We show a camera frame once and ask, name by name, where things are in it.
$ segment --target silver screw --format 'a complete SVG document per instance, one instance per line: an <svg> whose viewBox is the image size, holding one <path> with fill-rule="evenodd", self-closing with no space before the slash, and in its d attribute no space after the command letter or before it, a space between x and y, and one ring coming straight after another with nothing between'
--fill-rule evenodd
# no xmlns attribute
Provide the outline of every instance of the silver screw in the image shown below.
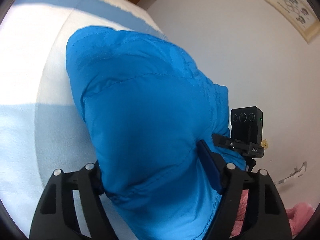
<svg viewBox="0 0 320 240"><path fill-rule="evenodd" d="M85 166L85 169L86 170L92 170L94 168L94 164L93 163L88 163L86 166Z"/></svg>
<svg viewBox="0 0 320 240"><path fill-rule="evenodd" d="M61 172L62 172L62 170L56 169L56 170L54 170L53 174L54 174L54 176L59 176L61 174Z"/></svg>
<svg viewBox="0 0 320 240"><path fill-rule="evenodd" d="M262 176L268 175L268 172L265 169L261 169L259 172Z"/></svg>
<svg viewBox="0 0 320 240"><path fill-rule="evenodd" d="M229 170L234 170L236 168L236 166L233 163L227 163L227 168Z"/></svg>

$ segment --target power outlet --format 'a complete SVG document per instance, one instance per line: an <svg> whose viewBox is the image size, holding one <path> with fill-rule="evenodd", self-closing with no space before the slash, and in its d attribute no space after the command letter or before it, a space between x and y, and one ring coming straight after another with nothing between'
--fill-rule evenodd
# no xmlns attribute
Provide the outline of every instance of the power outlet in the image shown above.
<svg viewBox="0 0 320 240"><path fill-rule="evenodd" d="M268 148L269 148L269 145L268 145L268 143L267 143L267 140L263 140L263 141L261 142L261 146L262 146L264 149L268 149Z"/></svg>

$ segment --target framed picture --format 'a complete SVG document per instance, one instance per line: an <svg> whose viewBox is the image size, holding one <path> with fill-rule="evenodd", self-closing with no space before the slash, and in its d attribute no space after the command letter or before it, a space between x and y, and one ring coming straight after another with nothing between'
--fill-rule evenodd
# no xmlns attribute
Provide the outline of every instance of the framed picture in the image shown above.
<svg viewBox="0 0 320 240"><path fill-rule="evenodd" d="M265 0L276 8L309 43L320 33L320 22L301 0Z"/></svg>

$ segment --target pink blanket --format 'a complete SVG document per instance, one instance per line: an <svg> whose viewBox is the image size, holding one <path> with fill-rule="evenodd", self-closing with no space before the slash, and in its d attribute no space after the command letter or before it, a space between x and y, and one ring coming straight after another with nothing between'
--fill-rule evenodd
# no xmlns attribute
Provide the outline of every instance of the pink blanket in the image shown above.
<svg viewBox="0 0 320 240"><path fill-rule="evenodd" d="M242 191L237 219L235 225L233 226L231 236L237 236L240 234L245 210L247 208L248 193L248 190ZM287 209L286 212L289 218L292 235L295 236L304 228L304 226L310 220L314 210L311 205L307 203L298 203L293 208Z"/></svg>

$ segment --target white wall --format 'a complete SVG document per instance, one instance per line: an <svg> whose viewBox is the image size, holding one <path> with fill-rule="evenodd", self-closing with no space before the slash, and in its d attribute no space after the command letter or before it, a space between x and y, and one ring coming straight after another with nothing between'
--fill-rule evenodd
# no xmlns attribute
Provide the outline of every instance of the white wall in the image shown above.
<svg viewBox="0 0 320 240"><path fill-rule="evenodd" d="M287 207L320 201L320 37L307 44L263 0L141 0L169 40L229 88L230 109L257 106L269 143L258 160L274 181L308 162L307 172L279 187Z"/></svg>

